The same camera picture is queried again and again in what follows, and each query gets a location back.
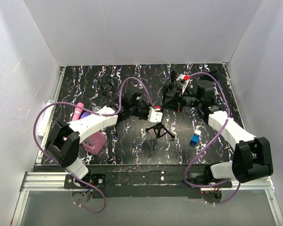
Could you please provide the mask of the black tripod stand pink mic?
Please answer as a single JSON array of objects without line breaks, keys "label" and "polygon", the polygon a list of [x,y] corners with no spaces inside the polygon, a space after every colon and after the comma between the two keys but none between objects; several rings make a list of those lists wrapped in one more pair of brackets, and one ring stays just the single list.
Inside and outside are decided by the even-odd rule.
[{"label": "black tripod stand pink mic", "polygon": [[157,140],[162,138],[163,136],[169,135],[172,139],[175,139],[175,135],[172,134],[161,122],[155,124],[152,127],[145,129],[146,133],[148,133],[150,130],[153,130],[155,133],[155,139],[153,141],[152,151],[155,150]]}]

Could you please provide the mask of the black round-base stand purple mic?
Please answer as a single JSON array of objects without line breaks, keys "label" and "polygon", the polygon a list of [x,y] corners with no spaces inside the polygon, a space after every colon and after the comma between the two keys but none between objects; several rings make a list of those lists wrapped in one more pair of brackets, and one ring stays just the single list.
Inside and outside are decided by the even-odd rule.
[{"label": "black round-base stand purple mic", "polygon": [[218,70],[212,70],[212,71],[208,72],[208,74],[210,74],[211,77],[205,74],[205,75],[202,75],[200,78],[202,80],[207,80],[207,81],[211,81],[211,82],[214,82],[214,79],[216,81],[220,80],[221,75],[220,75],[220,72]]}]

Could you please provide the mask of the black tripod shock-mount stand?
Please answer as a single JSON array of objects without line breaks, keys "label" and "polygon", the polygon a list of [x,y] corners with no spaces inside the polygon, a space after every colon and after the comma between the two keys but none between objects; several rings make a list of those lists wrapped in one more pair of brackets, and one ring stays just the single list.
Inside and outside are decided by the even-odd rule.
[{"label": "black tripod shock-mount stand", "polygon": [[112,104],[117,107],[119,106],[119,85],[122,82],[118,78],[114,78],[110,75],[103,75],[96,80],[98,92],[110,99]]}]

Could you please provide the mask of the red glitter microphone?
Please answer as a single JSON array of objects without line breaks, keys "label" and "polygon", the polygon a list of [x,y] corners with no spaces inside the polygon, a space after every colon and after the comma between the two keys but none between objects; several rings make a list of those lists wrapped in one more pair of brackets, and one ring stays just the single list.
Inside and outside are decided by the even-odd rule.
[{"label": "red glitter microphone", "polygon": [[96,107],[93,108],[93,111],[94,111],[94,112],[98,112],[98,111],[100,111],[100,110],[101,110],[101,107],[99,107],[99,106],[96,106]]}]

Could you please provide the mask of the purple microphone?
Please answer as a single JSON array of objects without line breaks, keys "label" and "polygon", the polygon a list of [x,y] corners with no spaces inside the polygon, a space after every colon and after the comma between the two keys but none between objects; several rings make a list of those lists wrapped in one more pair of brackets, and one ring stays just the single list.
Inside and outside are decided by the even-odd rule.
[{"label": "purple microphone", "polygon": [[81,116],[80,116],[80,119],[83,119],[83,118],[85,118],[85,117],[87,117],[87,116],[89,116],[90,115],[90,113],[89,112],[82,112],[82,114],[81,114]]}]

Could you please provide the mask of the pink microphone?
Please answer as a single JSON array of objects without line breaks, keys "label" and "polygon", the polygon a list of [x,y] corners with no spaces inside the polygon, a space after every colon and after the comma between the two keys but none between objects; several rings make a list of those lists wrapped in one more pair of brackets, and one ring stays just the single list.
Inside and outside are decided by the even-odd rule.
[{"label": "pink microphone", "polygon": [[75,107],[73,116],[72,116],[72,120],[71,121],[76,121],[79,120],[81,117],[81,114],[83,112],[83,109],[81,109],[80,107],[84,108],[84,104],[83,103],[78,103],[77,104],[78,107]]}]

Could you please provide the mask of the black round-base stand white mic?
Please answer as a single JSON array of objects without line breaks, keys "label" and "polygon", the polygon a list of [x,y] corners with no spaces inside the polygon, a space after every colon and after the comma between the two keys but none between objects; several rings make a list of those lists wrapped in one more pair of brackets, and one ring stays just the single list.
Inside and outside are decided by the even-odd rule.
[{"label": "black round-base stand white mic", "polygon": [[177,75],[176,71],[171,71],[171,74],[170,74],[170,84],[171,84],[172,86],[175,85],[175,78],[176,78],[176,75]]}]

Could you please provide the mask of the white microphone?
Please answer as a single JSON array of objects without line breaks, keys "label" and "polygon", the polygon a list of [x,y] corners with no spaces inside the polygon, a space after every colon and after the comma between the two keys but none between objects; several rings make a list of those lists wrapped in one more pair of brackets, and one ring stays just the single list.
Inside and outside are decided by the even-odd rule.
[{"label": "white microphone", "polygon": [[51,105],[50,107],[46,108],[46,110],[42,114],[41,124],[38,128],[38,136],[44,137],[54,107],[55,107],[54,105]]}]

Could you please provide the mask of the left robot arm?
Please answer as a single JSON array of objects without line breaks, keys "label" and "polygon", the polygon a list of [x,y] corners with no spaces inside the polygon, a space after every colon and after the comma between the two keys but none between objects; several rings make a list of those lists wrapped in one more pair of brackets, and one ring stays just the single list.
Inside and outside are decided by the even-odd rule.
[{"label": "left robot arm", "polygon": [[147,103],[141,99],[141,93],[134,93],[131,97],[119,96],[108,106],[97,112],[76,121],[57,122],[50,132],[45,153],[62,168],[65,168],[75,178],[80,188],[90,185],[90,171],[78,157],[79,146],[90,136],[110,126],[114,126],[129,116],[141,120],[160,122],[162,114],[152,102]]}]

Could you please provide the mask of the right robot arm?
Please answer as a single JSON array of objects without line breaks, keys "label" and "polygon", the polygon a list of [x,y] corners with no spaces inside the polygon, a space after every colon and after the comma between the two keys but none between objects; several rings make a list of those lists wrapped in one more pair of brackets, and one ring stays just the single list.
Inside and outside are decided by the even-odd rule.
[{"label": "right robot arm", "polygon": [[228,110],[215,103],[212,81],[198,82],[197,91],[188,90],[188,80],[171,82],[163,87],[163,108],[181,112],[183,107],[196,108],[199,117],[218,131],[234,149],[232,161],[207,165],[196,186],[215,187],[223,179],[246,183],[273,174],[270,143],[265,137],[256,137],[239,126]]}]

